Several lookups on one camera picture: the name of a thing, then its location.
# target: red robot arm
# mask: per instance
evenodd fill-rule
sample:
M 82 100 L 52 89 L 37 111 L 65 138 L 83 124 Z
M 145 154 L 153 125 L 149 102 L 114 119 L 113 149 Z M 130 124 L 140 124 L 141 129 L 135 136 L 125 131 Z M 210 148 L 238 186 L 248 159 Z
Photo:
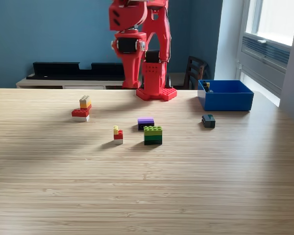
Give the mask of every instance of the red robot arm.
M 177 95 L 170 86 L 170 76 L 166 76 L 171 56 L 168 3 L 169 0 L 113 0 L 109 8 L 110 29 L 119 31 L 111 45 L 123 62 L 123 88 L 140 87 L 138 77 L 143 58 L 143 84 L 136 91 L 143 100 L 168 101 Z M 140 24 L 143 32 L 135 29 Z M 148 51 L 154 34 L 158 36 L 160 51 Z

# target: dark green lego brick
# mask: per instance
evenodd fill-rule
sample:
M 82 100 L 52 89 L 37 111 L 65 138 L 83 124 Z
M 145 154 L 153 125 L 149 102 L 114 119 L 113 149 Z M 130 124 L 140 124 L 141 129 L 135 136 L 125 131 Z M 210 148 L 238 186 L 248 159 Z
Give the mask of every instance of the dark green lego brick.
M 145 141 L 161 141 L 162 136 L 144 136 Z
M 161 126 L 145 126 L 144 135 L 145 136 L 161 136 L 162 128 Z
M 162 140 L 161 141 L 145 141 L 144 144 L 145 145 L 162 144 Z

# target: blue box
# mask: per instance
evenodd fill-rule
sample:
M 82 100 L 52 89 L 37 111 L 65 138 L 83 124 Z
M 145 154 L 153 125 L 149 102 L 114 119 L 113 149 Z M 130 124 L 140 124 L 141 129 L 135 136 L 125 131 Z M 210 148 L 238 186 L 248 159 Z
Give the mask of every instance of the blue box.
M 206 92 L 203 80 L 198 81 L 198 98 L 206 111 L 250 111 L 254 92 L 239 80 L 205 80 L 210 83 Z

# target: wooden chair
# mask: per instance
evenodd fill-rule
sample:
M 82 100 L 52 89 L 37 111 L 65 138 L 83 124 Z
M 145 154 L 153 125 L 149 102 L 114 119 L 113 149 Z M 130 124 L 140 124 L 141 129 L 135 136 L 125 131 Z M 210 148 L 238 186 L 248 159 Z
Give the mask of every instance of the wooden chair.
M 192 90 L 198 89 L 198 80 L 202 80 L 204 75 L 208 72 L 208 64 L 196 57 L 189 56 L 184 79 L 184 90 L 189 90 L 190 82 Z

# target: white lego brick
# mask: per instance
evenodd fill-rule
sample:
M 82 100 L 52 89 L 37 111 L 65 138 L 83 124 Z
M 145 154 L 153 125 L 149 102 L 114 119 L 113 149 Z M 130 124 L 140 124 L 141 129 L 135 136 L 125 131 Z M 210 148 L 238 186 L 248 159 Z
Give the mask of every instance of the white lego brick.
M 72 117 L 74 121 L 89 121 L 89 115 L 87 117 Z
M 79 103 L 80 104 L 87 104 L 89 103 L 91 100 L 90 100 L 90 97 L 88 95 L 84 95 L 80 100 L 79 100 Z
M 123 144 L 123 139 L 121 139 L 121 140 L 114 140 L 114 144 Z

